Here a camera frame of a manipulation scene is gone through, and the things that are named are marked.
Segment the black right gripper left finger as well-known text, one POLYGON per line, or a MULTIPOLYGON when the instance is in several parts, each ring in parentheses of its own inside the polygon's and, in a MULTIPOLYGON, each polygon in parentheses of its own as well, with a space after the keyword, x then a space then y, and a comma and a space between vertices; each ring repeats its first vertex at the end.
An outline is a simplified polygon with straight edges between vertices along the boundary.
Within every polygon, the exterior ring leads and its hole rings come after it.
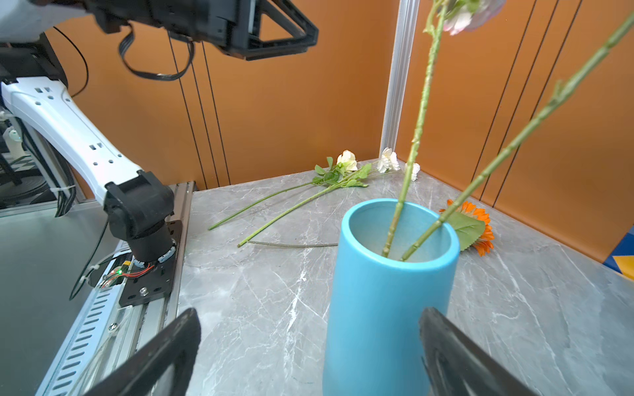
POLYGON ((87 394, 185 395, 200 342, 201 323, 189 308, 87 394))

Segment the orange gerbera flower stem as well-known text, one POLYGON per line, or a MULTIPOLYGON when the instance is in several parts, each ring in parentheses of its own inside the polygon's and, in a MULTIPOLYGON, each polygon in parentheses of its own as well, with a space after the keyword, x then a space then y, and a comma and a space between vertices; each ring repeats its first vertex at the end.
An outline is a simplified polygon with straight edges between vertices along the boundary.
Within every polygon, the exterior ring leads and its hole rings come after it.
MULTIPOLYGON (((490 215, 483 208, 465 201, 452 214, 446 224, 450 224, 456 232, 461 252, 474 248, 483 257, 494 249, 495 235, 490 225, 490 215)), ((281 244, 249 240, 247 244, 274 248, 333 248, 337 243, 331 244, 281 244)))

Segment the teal ceramic vase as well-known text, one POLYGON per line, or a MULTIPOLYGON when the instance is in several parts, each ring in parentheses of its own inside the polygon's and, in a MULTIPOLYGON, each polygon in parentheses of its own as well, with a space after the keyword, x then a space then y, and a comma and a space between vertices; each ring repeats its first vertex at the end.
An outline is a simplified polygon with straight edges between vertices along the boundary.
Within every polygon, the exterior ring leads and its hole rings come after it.
POLYGON ((328 319, 325 395, 426 395, 419 319, 447 313, 461 246, 448 225, 407 261, 405 251, 439 217, 413 203, 402 211, 389 257, 381 251, 397 201, 363 201, 342 220, 328 319))

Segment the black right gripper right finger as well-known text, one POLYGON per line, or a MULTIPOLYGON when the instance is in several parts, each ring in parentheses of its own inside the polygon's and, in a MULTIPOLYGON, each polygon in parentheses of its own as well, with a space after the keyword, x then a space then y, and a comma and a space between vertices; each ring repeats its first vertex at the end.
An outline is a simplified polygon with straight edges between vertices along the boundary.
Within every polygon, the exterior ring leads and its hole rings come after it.
POLYGON ((424 366, 434 395, 535 395, 436 308, 419 320, 424 366))

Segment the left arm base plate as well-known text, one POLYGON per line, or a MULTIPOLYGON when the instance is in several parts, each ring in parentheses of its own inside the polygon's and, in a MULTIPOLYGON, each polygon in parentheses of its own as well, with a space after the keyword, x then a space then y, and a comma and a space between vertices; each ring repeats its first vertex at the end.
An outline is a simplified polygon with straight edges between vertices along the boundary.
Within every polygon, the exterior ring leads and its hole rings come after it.
POLYGON ((125 281, 119 299, 120 307, 143 305, 170 296, 176 276, 183 222, 170 221, 167 227, 174 241, 175 253, 165 262, 158 263, 147 274, 125 281))

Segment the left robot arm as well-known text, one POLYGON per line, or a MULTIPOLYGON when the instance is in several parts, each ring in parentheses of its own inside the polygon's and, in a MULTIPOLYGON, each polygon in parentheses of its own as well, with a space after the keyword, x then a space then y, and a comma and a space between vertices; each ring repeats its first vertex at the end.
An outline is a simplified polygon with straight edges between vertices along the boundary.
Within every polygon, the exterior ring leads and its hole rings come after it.
POLYGON ((55 25, 92 15, 107 34, 141 23, 165 29, 193 50, 207 42, 245 60, 301 54, 318 28, 290 1, 4 1, 1 104, 44 137, 82 176, 107 213, 112 235, 143 263, 175 254, 166 224, 174 194, 123 155, 82 113, 64 74, 36 41, 55 25))

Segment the aluminium front rail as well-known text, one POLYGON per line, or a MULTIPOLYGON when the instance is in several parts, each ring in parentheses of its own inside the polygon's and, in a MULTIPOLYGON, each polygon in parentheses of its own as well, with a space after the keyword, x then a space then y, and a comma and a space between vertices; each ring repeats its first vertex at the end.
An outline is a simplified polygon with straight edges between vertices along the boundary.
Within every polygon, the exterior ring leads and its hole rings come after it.
POLYGON ((193 181, 172 187, 175 213, 168 222, 181 220, 183 233, 176 276, 169 297, 143 305, 120 307, 125 281, 90 291, 71 330, 41 382, 39 395, 85 395, 124 365, 177 316, 183 259, 193 193, 193 181))

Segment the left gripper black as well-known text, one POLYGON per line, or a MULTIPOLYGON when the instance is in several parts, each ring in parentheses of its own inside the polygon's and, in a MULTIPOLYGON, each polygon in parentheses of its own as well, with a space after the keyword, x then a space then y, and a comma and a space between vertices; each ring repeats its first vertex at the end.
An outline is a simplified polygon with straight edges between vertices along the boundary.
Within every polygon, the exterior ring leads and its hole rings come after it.
POLYGON ((150 15, 178 39, 207 42, 247 61, 303 54, 319 29, 292 1, 150 1, 150 15))

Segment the aluminium corner post left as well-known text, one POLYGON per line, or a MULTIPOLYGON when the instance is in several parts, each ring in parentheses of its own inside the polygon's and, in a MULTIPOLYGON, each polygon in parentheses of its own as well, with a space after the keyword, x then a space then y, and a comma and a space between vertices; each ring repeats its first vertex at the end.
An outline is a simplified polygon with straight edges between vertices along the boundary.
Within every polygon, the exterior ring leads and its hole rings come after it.
POLYGON ((379 153, 387 148, 396 148, 419 16, 419 5, 419 0, 401 0, 399 2, 379 153))

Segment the green circuit board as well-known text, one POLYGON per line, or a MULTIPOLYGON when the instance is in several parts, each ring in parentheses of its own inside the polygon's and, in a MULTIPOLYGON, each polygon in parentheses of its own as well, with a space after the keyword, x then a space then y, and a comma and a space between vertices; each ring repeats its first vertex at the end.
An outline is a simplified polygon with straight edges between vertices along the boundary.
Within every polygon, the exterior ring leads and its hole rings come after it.
POLYGON ((130 271, 131 261, 125 261, 122 265, 115 267, 111 272, 109 272, 102 281, 97 285, 99 289, 105 289, 112 287, 115 285, 118 280, 125 275, 127 275, 130 271))

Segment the white rose flower stem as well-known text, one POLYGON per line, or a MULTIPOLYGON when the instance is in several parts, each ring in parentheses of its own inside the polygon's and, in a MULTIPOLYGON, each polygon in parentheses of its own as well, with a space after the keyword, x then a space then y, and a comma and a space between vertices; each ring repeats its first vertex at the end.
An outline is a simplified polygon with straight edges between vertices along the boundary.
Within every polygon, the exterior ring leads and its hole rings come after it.
POLYGON ((311 203, 312 201, 321 198, 322 196, 343 188, 365 188, 368 186, 364 181, 370 176, 372 172, 372 165, 371 163, 367 163, 361 167, 358 166, 356 155, 353 152, 349 150, 344 150, 343 153, 338 156, 336 161, 334 161, 333 158, 330 157, 327 158, 327 161, 329 165, 328 170, 324 170, 318 165, 315 166, 317 178, 315 178, 311 182, 311 184, 315 186, 322 186, 321 191, 283 211, 281 214, 277 215, 276 217, 265 223, 263 226, 252 232, 252 234, 249 234, 247 237, 241 240, 237 244, 237 247, 242 248, 244 245, 250 243, 256 236, 264 232, 264 230, 268 229, 280 219, 286 217, 293 211, 296 211, 303 206, 311 203))

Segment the cream small flower stem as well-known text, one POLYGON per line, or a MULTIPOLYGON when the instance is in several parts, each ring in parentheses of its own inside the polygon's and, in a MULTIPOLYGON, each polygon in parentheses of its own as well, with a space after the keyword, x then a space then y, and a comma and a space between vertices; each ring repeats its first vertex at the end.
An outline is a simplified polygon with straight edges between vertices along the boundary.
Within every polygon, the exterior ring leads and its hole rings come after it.
MULTIPOLYGON (((391 148, 385 148, 381 152, 381 155, 379 156, 378 160, 376 160, 373 163, 371 163, 371 165, 372 165, 372 172, 371 172, 370 176, 371 175, 375 175, 375 174, 396 173, 396 172, 400 172, 401 171, 401 164, 400 164, 400 162, 398 160, 397 154, 391 148)), ((312 180, 310 180, 308 182, 305 182, 305 183, 302 183, 302 184, 297 184, 297 185, 294 185, 294 186, 289 186, 289 187, 286 187, 286 188, 282 188, 282 190, 275 191, 272 194, 264 196, 263 198, 261 198, 261 199, 259 199, 257 201, 254 201, 253 203, 241 208, 240 210, 237 210, 236 212, 232 213, 231 215, 228 215, 228 216, 224 217, 223 219, 217 221, 216 223, 211 225, 208 229, 209 230, 217 229, 217 228, 221 227, 222 225, 224 225, 225 223, 227 223, 227 222, 231 221, 232 219, 238 217, 239 215, 242 215, 244 212, 254 208, 255 206, 257 206, 257 205, 259 205, 261 203, 264 203, 264 201, 270 200, 270 199, 272 199, 272 198, 274 198, 276 196, 279 196, 281 194, 284 194, 284 193, 287 193, 287 192, 290 192, 290 191, 295 191, 295 190, 298 190, 298 189, 302 189, 304 187, 322 187, 322 186, 315 186, 315 185, 311 184, 311 182, 315 178, 317 178, 317 173, 316 173, 316 176, 312 180)))

